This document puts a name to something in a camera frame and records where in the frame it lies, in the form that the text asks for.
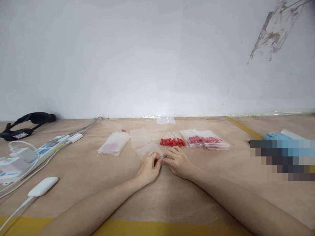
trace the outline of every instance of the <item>power strip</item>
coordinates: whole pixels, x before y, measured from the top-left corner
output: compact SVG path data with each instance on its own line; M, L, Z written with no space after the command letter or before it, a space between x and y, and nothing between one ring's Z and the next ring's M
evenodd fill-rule
M67 139L70 138L69 135L65 136L64 138L61 138L58 140L58 143L55 146L52 147L47 147L47 144L44 144L43 146L41 146L40 148L38 148L38 152L39 152L39 160L36 163L36 165L32 168L31 171L29 171L29 173L31 173L35 168L37 168L40 164L42 164L45 160L47 160L56 150L60 149L60 145L66 143ZM36 157L35 159L33 159L31 162L29 162L29 166L31 167L34 163L34 161L37 160L38 157ZM29 170L26 169L23 172L19 172L17 173L16 171L9 171L6 173L2 173L0 174L0 184L3 185L8 185L11 182L14 182L16 180L18 180L22 175L24 175L27 171Z

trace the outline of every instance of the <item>blue object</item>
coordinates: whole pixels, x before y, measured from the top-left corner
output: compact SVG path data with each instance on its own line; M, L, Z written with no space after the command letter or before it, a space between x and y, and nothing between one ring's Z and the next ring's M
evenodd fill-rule
M290 137L282 133L267 133L263 139L274 139L274 140L291 140Z

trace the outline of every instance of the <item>person's right hand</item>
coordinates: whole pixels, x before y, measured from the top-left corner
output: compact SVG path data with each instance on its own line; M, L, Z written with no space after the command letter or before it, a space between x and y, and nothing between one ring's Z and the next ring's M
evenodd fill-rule
M169 166L173 174L184 179L189 179L194 174L196 167L178 146L170 147L163 156L163 163Z

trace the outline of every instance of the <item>white wall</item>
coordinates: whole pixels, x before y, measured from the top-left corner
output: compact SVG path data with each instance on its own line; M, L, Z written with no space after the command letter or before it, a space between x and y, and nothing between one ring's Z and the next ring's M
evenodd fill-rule
M312 2L271 61L250 59L276 4L0 0L0 120L313 109Z

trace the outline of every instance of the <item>white cable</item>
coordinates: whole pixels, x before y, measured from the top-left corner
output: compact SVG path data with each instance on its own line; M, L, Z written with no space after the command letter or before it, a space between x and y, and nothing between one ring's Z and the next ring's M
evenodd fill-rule
M3 230L4 226L9 222L9 220L12 219L12 217L19 211L21 210L30 200L32 200L34 196L29 197L25 202L22 203L22 205L16 209L16 211L7 219L7 221L3 224L3 226L0 228L0 231Z
M26 175L33 169L33 167L37 164L37 162L38 162L38 160L39 160L39 156L40 156L40 154L39 154L37 148L35 148L32 144L30 144L30 143L28 143L28 142L19 141L19 140L11 141L11 142L9 142L9 148L12 149L13 147L11 146L11 143L24 143L24 144L27 144L27 145L31 146L31 147L34 148L34 150L36 151L37 159L36 159L36 161L34 162L34 164L32 165L32 167L29 168L29 170L28 170L27 172L25 172L24 175L22 175L20 178L18 178L16 181L14 181L12 184L10 184L9 186L7 186L6 188L2 189L0 192L3 192L3 191L6 190L7 188L11 187L11 186L14 185L16 182L18 182L20 179L22 179L24 176L26 176Z
M66 142L58 151L60 151L62 148L64 148L65 146L67 146L68 144L70 144L71 142ZM16 186L14 189L12 189L10 192L7 192L6 194L3 194L2 196L0 196L0 199L9 195L10 193L14 192L15 190L17 190L19 187L21 187L26 181L28 181L31 177L33 177L34 175L36 175L39 171L41 171L45 166L47 166L47 164L50 162L50 160L54 157L54 155L56 155L56 153L58 151L55 151L50 158L48 158L47 162L45 163L45 165L43 165L41 168L39 168L37 171L35 171L34 173L32 173L29 177L27 177L22 183L20 183L18 186Z

